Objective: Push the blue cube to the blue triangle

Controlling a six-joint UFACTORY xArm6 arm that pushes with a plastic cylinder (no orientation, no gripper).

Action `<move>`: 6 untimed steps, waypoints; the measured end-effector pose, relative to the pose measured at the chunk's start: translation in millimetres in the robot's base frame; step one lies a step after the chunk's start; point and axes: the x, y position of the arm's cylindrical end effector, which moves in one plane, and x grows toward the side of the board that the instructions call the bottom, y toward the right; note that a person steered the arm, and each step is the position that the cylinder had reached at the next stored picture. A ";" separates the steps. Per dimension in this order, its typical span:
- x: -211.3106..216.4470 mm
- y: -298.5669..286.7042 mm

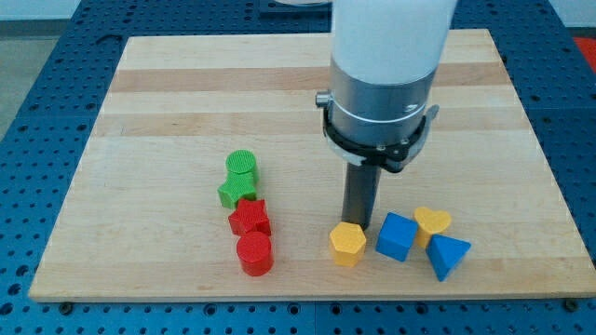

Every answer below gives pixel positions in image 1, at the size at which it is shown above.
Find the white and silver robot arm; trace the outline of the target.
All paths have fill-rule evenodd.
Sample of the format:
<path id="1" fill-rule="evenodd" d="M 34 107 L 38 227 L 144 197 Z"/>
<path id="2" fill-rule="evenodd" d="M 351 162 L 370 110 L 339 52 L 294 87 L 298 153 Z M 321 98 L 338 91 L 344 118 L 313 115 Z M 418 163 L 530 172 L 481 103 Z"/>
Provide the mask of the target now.
<path id="1" fill-rule="evenodd" d="M 330 88 L 317 95 L 333 150 L 354 166 L 404 169 L 438 109 L 427 100 L 457 0 L 335 0 Z"/>

